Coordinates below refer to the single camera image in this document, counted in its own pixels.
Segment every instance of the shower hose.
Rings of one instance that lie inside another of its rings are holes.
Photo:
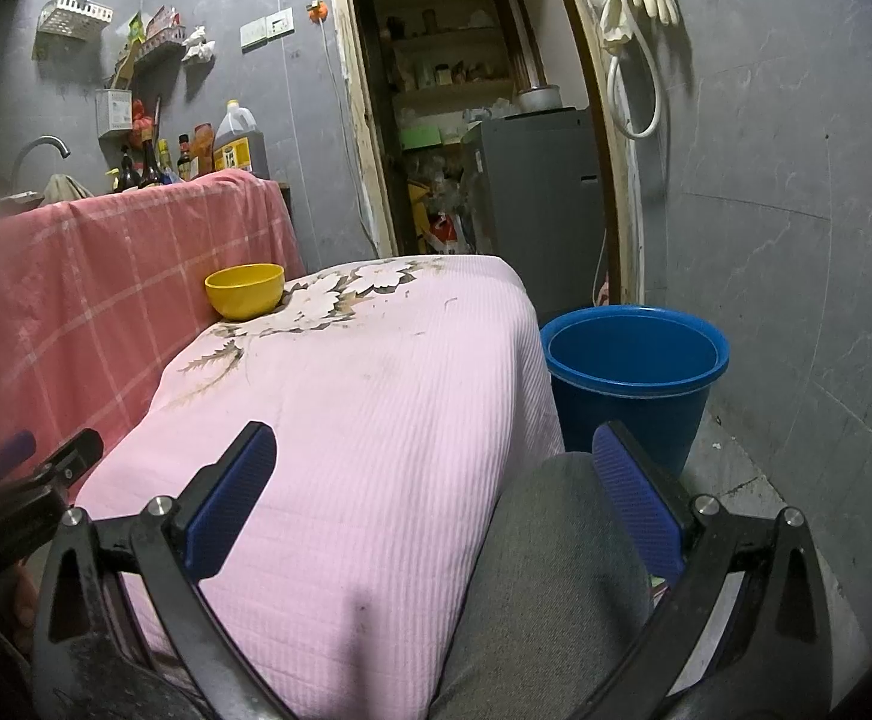
[[[610,0],[606,1],[606,7],[609,7],[609,2]],[[639,30],[639,25],[636,23],[636,19],[633,18],[633,11],[630,10],[629,0],[620,0],[620,5],[622,6],[626,18],[629,19],[630,23],[633,25],[633,31],[636,33],[636,42],[639,43],[642,55],[646,57],[646,64],[649,65],[649,74],[653,76],[655,108],[653,110],[653,119],[649,122],[649,127],[646,127],[642,132],[634,132],[626,126],[626,122],[623,121],[622,116],[620,115],[620,110],[617,107],[617,74],[620,72],[620,57],[615,53],[612,55],[612,59],[610,60],[610,71],[606,77],[606,85],[608,87],[606,97],[610,109],[610,116],[612,117],[612,123],[615,124],[617,129],[631,141],[638,141],[642,138],[648,138],[660,125],[660,116],[663,114],[663,95],[665,94],[665,91],[663,90],[663,84],[660,81],[660,69],[655,66],[653,52],[649,50],[649,45],[646,43],[646,39],[644,38],[644,35],[642,35],[641,30]]]

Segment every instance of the power cord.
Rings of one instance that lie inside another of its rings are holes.
[[[597,286],[599,289],[602,289],[602,284],[599,283],[599,271],[603,269],[603,254],[606,253],[606,237],[609,234],[609,230],[603,230],[603,245],[599,248],[599,259],[596,260],[596,273],[593,274],[593,305],[599,305],[599,298],[597,290]]]
[[[350,153],[350,139],[346,137],[346,114],[343,111],[343,98],[339,94],[339,87],[336,84],[336,74],[332,69],[332,60],[329,59],[329,42],[327,42],[326,36],[326,17],[323,16],[322,13],[320,16],[322,16],[322,18],[319,18],[319,28],[323,33],[323,53],[326,55],[326,66],[329,68],[329,77],[332,79],[332,90],[334,95],[336,95],[336,103],[339,108],[339,127],[343,135],[343,150],[346,151],[346,166],[350,171],[350,178],[353,180],[353,188],[356,189],[356,213],[359,215],[359,226],[363,228],[363,235],[365,235],[366,240],[370,242],[372,253],[377,256],[377,259],[380,259],[380,247],[377,246],[377,243],[372,238],[369,225],[367,225],[365,218],[363,218],[362,182],[359,180],[359,173],[353,165],[353,156]]]

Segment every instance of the gray wall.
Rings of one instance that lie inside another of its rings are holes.
[[[107,191],[94,90],[112,74],[123,44],[115,26],[140,8],[140,0],[97,0],[113,9],[113,25],[87,42],[44,36],[46,59],[36,61],[36,18],[46,1],[0,0],[0,173],[9,175],[24,143],[49,133],[63,138],[73,156],[64,161],[55,148],[40,146],[23,163],[20,187],[41,191],[54,172],[68,172],[92,191]]]
[[[656,295],[732,343],[711,408],[872,645],[872,0],[679,0]]]
[[[217,41],[212,68],[183,69],[166,63],[140,78],[145,100],[161,93],[161,135],[171,141],[193,133],[201,122],[219,126],[226,101],[238,98],[252,110],[266,136],[271,178],[288,181],[293,224],[300,253],[309,271],[374,256],[359,225],[358,170],[351,145],[347,166],[344,137],[351,138],[350,108],[345,98],[332,15],[326,22],[332,72],[343,95],[343,120],[333,93],[323,33],[305,6],[313,0],[143,0],[155,12],[161,4],[178,8],[187,26],[204,23]],[[296,31],[249,52],[239,47],[243,23],[292,6]]]

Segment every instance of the gray pants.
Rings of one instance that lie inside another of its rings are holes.
[[[506,488],[470,579],[430,720],[562,720],[651,610],[649,579],[588,454]]]

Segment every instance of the light switch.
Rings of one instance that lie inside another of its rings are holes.
[[[255,46],[255,44],[262,43],[267,39],[266,21],[267,18],[264,17],[262,19],[253,20],[250,23],[244,23],[244,25],[239,28],[239,45],[241,45],[243,49]]]
[[[270,13],[266,17],[266,37],[275,38],[288,35],[294,30],[293,9],[287,7],[279,13]]]

